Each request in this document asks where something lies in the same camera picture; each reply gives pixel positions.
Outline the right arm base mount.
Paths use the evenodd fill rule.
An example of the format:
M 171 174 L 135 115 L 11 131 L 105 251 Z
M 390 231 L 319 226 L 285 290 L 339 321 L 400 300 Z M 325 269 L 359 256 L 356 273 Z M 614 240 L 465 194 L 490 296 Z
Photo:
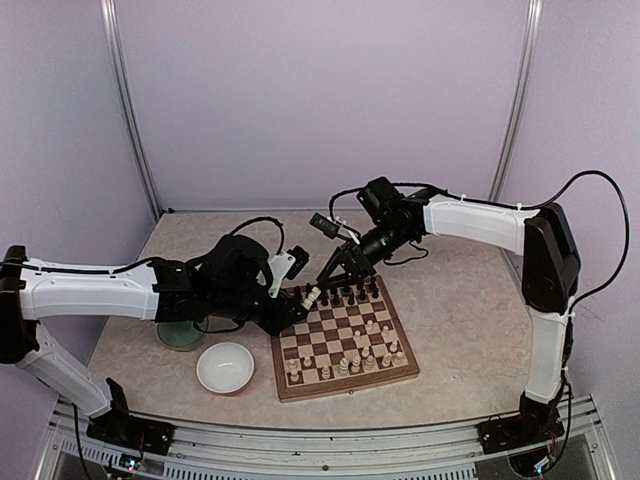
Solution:
M 515 415 L 481 422 L 477 432 L 483 453 L 493 454 L 550 441 L 565 429 L 558 417 L 541 426 L 535 419 Z

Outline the wooden chess board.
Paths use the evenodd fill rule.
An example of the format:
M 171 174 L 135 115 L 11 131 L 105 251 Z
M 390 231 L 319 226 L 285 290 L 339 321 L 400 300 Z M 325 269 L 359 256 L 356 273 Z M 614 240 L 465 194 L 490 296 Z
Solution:
M 279 336 L 271 339 L 274 373 L 279 400 L 295 402 L 354 393 L 359 390 L 413 380 L 420 368 L 410 346 L 404 327 L 382 278 L 385 308 L 375 310 L 374 305 L 355 307 L 321 307 L 308 313 Z M 374 322 L 374 332 L 368 334 L 366 323 Z M 390 344 L 397 340 L 404 353 L 403 362 L 387 368 L 381 367 L 382 357 L 389 353 Z M 361 352 L 369 347 L 376 360 L 374 368 L 365 372 Z M 340 377 L 337 367 L 342 357 L 349 361 L 361 357 L 361 371 Z M 291 385 L 288 362 L 299 361 L 300 380 Z M 329 379 L 321 378 L 323 366 L 331 367 Z

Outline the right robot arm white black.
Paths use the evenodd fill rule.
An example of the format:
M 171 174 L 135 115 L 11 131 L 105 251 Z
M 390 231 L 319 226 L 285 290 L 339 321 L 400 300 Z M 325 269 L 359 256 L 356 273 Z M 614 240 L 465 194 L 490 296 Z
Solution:
M 581 259 L 569 222 L 555 197 L 509 205 L 456 196 L 421 182 L 413 193 L 386 177 L 353 189 L 374 226 L 345 237 L 317 277 L 319 290 L 354 285 L 378 263 L 427 235 L 451 236 L 507 250 L 522 259 L 521 292 L 532 322 L 531 363 L 511 433 L 523 444 L 546 432 L 564 387 L 572 349 L 572 318 Z

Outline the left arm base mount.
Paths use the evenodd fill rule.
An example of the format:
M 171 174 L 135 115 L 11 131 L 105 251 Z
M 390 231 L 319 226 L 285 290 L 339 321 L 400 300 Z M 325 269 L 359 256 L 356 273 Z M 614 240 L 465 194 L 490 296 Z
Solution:
M 86 434 L 107 444 L 167 456 L 174 431 L 175 427 L 167 422 L 129 417 L 111 424 L 91 421 Z

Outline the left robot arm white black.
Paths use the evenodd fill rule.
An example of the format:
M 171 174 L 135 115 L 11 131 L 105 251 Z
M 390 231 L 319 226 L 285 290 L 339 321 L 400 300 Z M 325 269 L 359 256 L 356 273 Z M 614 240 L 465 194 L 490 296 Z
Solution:
M 300 246 L 269 254 L 240 234 L 223 236 L 186 262 L 161 257 L 129 266 L 68 266 L 10 247 L 1 264 L 1 361 L 24 369 L 72 401 L 121 445 L 140 434 L 122 387 L 93 375 L 41 325 L 43 318 L 120 316 L 202 326 L 210 316 L 256 323 L 276 336 L 304 319 L 301 300 L 282 290 L 309 260 Z

